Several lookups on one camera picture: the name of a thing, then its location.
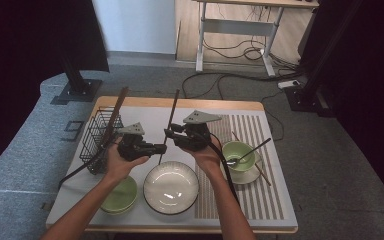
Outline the dark metal spoon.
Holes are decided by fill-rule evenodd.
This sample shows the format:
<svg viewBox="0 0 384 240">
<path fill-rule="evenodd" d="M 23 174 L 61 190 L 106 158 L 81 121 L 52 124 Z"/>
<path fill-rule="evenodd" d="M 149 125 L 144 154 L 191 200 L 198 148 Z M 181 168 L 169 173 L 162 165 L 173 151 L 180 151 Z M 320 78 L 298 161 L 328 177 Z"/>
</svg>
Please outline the dark metal spoon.
<svg viewBox="0 0 384 240">
<path fill-rule="evenodd" d="M 258 146 L 254 147 L 252 150 L 250 150 L 248 153 L 246 153 L 245 155 L 243 155 L 242 157 L 239 157 L 239 158 L 232 158 L 230 160 L 227 160 L 227 165 L 237 165 L 242 159 L 244 159 L 245 157 L 247 157 L 248 155 L 250 155 L 251 153 L 254 153 L 255 151 L 257 151 L 258 149 L 260 149 L 261 147 L 263 147 L 265 144 L 267 144 L 268 142 L 270 142 L 272 139 L 271 138 L 267 138 L 265 139 L 262 143 L 260 143 Z"/>
</svg>

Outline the black metal stand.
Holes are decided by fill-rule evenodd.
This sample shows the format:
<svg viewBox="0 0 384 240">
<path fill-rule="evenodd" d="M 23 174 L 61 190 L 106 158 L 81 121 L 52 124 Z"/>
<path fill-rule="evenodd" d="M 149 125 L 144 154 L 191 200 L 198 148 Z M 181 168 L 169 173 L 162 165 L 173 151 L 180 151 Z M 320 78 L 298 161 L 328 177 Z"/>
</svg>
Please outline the black metal stand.
<svg viewBox="0 0 384 240">
<path fill-rule="evenodd" d="M 318 91 L 328 76 L 328 67 L 340 41 L 353 21 L 363 0 L 320 0 L 301 58 L 300 68 L 306 80 L 303 87 L 288 87 L 285 94 L 292 111 L 332 116 L 331 108 Z"/>
</svg>

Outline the white power strip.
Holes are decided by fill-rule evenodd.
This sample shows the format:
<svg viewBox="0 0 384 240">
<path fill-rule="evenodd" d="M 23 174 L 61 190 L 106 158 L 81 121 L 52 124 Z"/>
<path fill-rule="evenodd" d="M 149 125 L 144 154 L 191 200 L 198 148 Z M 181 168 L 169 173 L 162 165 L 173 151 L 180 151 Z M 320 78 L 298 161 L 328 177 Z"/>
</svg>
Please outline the white power strip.
<svg viewBox="0 0 384 240">
<path fill-rule="evenodd" d="M 279 89 L 284 89 L 289 87 L 298 87 L 301 85 L 301 83 L 298 80 L 289 80 L 289 81 L 279 82 L 277 85 Z"/>
</svg>

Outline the brown wooden utensil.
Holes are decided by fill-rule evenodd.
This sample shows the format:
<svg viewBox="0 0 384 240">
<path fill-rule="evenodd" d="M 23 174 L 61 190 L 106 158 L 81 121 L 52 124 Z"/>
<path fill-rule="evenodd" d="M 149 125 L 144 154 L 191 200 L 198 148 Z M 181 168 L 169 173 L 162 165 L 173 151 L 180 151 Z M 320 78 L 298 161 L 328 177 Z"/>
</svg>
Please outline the brown wooden utensil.
<svg viewBox="0 0 384 240">
<path fill-rule="evenodd" d="M 106 127 L 105 132 L 104 132 L 104 135 L 102 137 L 102 141 L 100 143 L 101 146 L 104 146 L 108 142 L 108 140 L 110 139 L 111 135 L 113 134 L 115 120 L 116 120 L 117 116 L 119 115 L 119 110 L 120 110 L 128 92 L 129 92 L 128 87 L 124 87 L 121 89 L 119 96 L 117 98 L 114 110 L 110 116 L 110 119 L 108 121 L 107 127 Z"/>
</svg>

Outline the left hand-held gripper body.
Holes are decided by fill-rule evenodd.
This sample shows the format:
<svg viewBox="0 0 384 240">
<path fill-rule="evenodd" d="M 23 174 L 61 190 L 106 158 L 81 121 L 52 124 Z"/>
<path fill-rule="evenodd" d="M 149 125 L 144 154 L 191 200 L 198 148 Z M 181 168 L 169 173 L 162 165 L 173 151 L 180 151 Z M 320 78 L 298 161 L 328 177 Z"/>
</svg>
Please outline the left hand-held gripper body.
<svg viewBox="0 0 384 240">
<path fill-rule="evenodd" d="M 118 133 L 122 139 L 118 143 L 117 151 L 124 160 L 133 161 L 151 155 L 149 144 L 143 140 L 145 131 L 139 122 L 121 128 Z"/>
</svg>

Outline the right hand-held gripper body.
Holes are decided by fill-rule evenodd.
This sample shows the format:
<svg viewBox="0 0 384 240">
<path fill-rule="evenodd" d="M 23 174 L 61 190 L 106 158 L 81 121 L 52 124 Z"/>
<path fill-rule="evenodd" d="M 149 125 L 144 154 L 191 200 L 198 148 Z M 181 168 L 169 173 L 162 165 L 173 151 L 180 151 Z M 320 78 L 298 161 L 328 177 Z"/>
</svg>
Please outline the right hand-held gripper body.
<svg viewBox="0 0 384 240">
<path fill-rule="evenodd" d="M 193 152 L 206 148 L 211 141 L 207 124 L 220 120 L 219 115 L 194 110 L 183 119 L 185 131 L 182 133 L 175 132 L 181 135 L 180 139 L 174 140 L 175 145 Z"/>
</svg>

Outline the black curtain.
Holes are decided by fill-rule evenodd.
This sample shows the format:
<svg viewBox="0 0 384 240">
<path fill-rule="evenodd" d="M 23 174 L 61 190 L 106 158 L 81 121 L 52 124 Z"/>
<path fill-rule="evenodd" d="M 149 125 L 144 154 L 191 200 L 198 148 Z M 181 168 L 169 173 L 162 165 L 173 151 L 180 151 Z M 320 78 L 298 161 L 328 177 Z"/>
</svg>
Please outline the black curtain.
<svg viewBox="0 0 384 240">
<path fill-rule="evenodd" d="M 0 155 L 64 61 L 109 70 L 92 0 L 0 0 Z"/>
<path fill-rule="evenodd" d="M 318 0 L 302 62 L 384 184 L 384 0 Z"/>
</svg>

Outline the black stand with base plate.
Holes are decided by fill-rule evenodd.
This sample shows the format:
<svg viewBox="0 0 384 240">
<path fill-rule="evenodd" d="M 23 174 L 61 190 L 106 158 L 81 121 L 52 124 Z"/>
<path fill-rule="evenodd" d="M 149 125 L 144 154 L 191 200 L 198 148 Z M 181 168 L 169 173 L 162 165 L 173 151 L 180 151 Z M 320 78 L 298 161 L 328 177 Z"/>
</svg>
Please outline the black stand with base plate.
<svg viewBox="0 0 384 240">
<path fill-rule="evenodd" d="M 92 102 L 102 81 L 84 79 L 64 51 L 60 53 L 60 63 L 68 79 L 68 83 L 62 92 L 52 99 L 51 104 L 67 105 L 69 102 Z"/>
</svg>

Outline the striped brown placemat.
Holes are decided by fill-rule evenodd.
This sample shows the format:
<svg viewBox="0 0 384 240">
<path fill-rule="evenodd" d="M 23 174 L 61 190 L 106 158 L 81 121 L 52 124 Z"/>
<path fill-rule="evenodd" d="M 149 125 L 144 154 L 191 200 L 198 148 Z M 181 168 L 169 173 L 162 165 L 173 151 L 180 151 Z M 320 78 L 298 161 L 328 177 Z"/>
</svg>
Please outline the striped brown placemat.
<svg viewBox="0 0 384 240">
<path fill-rule="evenodd" d="M 251 147 L 256 147 L 269 138 L 264 130 L 264 121 L 265 118 L 262 115 L 222 114 L 220 121 L 210 122 L 208 127 L 223 144 L 236 140 L 232 134 L 233 131 L 239 140 Z M 256 151 L 262 160 L 260 168 L 268 177 L 271 186 L 268 186 L 262 176 L 249 184 L 234 184 L 241 209 L 249 220 L 284 220 L 286 217 L 276 180 L 278 164 L 274 161 L 273 147 L 274 143 L 270 141 Z M 217 219 L 218 211 L 211 184 L 198 166 L 195 166 L 195 172 L 198 176 L 200 192 L 195 203 L 194 217 Z"/>
</svg>

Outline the white ribbed plate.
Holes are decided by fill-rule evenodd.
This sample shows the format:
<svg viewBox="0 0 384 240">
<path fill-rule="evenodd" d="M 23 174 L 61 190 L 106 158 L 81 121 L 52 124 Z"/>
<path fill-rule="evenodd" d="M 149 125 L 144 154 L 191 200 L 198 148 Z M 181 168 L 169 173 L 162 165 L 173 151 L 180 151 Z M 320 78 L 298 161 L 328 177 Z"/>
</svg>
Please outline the white ribbed plate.
<svg viewBox="0 0 384 240">
<path fill-rule="evenodd" d="M 144 198 L 156 212 L 176 215 L 188 210 L 199 193 L 196 173 L 186 164 L 168 161 L 154 167 L 143 184 Z"/>
</svg>

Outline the white metal desk frame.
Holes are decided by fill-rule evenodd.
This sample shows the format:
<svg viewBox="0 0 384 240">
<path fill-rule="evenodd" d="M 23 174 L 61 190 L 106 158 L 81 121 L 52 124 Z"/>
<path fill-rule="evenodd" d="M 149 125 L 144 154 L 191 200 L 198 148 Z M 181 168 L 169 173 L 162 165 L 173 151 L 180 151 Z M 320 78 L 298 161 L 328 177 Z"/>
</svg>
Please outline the white metal desk frame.
<svg viewBox="0 0 384 240">
<path fill-rule="evenodd" d="M 194 0 L 202 4 L 199 44 L 196 55 L 196 71 L 203 71 L 203 42 L 205 33 L 220 33 L 233 35 L 265 36 L 268 38 L 266 46 L 260 51 L 267 74 L 270 77 L 275 75 L 272 59 L 270 57 L 277 30 L 285 8 L 317 9 L 317 0 Z M 231 5 L 250 5 L 267 6 L 278 9 L 277 17 L 273 22 L 250 22 L 239 20 L 211 19 L 206 17 L 207 4 L 231 4 Z"/>
</svg>

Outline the person's left hand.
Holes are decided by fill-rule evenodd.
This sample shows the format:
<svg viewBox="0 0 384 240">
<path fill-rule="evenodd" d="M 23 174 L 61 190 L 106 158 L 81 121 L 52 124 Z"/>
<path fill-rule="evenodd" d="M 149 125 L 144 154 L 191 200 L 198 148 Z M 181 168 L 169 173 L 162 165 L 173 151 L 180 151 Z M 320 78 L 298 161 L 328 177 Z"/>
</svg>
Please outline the person's left hand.
<svg viewBox="0 0 384 240">
<path fill-rule="evenodd" d="M 107 150 L 107 172 L 105 179 L 116 183 L 124 180 L 134 167 L 144 164 L 149 159 L 148 156 L 142 156 L 132 161 L 125 160 L 118 152 L 118 144 L 121 140 L 122 138 L 118 137 L 109 145 Z"/>
</svg>

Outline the black wire utensil basket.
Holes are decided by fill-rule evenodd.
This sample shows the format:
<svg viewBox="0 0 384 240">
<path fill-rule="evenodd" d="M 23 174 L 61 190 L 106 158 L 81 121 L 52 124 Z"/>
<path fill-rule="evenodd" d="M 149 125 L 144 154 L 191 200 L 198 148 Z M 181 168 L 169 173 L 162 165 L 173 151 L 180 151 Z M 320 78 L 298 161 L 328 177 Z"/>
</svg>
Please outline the black wire utensil basket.
<svg viewBox="0 0 384 240">
<path fill-rule="evenodd" d="M 87 123 L 79 158 L 83 163 L 89 162 L 88 171 L 93 174 L 103 174 L 106 171 L 106 154 L 102 151 L 98 157 L 93 157 L 99 152 L 102 138 L 109 124 L 113 106 L 99 107 Z"/>
</svg>

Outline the green bowl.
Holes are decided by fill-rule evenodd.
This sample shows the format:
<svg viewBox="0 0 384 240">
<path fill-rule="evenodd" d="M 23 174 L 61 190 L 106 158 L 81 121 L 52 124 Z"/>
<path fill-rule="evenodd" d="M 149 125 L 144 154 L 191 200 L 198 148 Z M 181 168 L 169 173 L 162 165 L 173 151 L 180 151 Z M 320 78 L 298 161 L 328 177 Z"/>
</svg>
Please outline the green bowl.
<svg viewBox="0 0 384 240">
<path fill-rule="evenodd" d="M 137 183 L 131 176 L 128 176 L 126 179 L 122 180 L 112 190 L 112 192 L 106 197 L 104 202 L 105 201 L 135 202 L 136 197 L 137 197 Z"/>
<path fill-rule="evenodd" d="M 249 184 L 261 176 L 261 173 L 258 170 L 258 167 L 262 167 L 261 156 L 256 152 L 255 157 L 256 163 L 248 171 L 240 172 L 229 168 L 229 173 L 234 184 Z"/>
<path fill-rule="evenodd" d="M 222 147 L 222 154 L 227 161 L 228 168 L 237 172 L 250 170 L 256 162 L 253 148 L 240 141 L 227 142 Z"/>
<path fill-rule="evenodd" d="M 133 205 L 134 205 L 134 202 L 105 201 L 101 205 L 101 210 L 108 214 L 116 215 L 116 214 L 122 214 L 128 211 Z"/>
</svg>

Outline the brown wooden chopstick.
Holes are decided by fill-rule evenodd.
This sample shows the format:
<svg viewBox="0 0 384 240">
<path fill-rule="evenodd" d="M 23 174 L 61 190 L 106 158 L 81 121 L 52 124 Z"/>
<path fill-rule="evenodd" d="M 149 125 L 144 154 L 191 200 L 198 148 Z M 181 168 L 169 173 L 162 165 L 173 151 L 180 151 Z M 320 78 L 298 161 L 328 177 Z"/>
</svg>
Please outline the brown wooden chopstick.
<svg viewBox="0 0 384 240">
<path fill-rule="evenodd" d="M 176 105 L 177 105 L 177 101 L 178 101 L 178 98 L 179 98 L 179 94 L 180 94 L 180 89 L 176 89 L 175 96 L 174 96 L 174 99 L 173 99 L 172 108 L 171 108 L 171 112 L 170 112 L 170 116 L 169 116 L 169 120 L 168 120 L 168 125 L 167 125 L 166 129 L 170 129 L 170 125 L 171 125 L 172 120 L 173 120 L 173 116 L 174 116 L 174 112 L 175 112 L 175 109 L 176 109 Z M 168 137 L 165 135 L 164 141 L 163 141 L 164 144 L 166 144 L 167 138 Z M 159 160 L 158 160 L 158 165 L 161 164 L 163 156 L 164 156 L 164 153 L 160 154 L 160 157 L 159 157 Z"/>
<path fill-rule="evenodd" d="M 239 138 L 237 137 L 236 133 L 232 131 L 232 134 L 233 136 L 236 138 L 236 140 L 239 140 Z M 264 178 L 264 180 L 266 181 L 266 183 L 268 184 L 268 186 L 271 186 L 271 183 L 268 179 L 268 177 L 265 175 L 265 173 L 263 172 L 263 170 L 257 165 L 257 161 L 254 162 L 254 166 L 256 167 L 256 169 L 259 171 L 260 175 Z"/>
</svg>

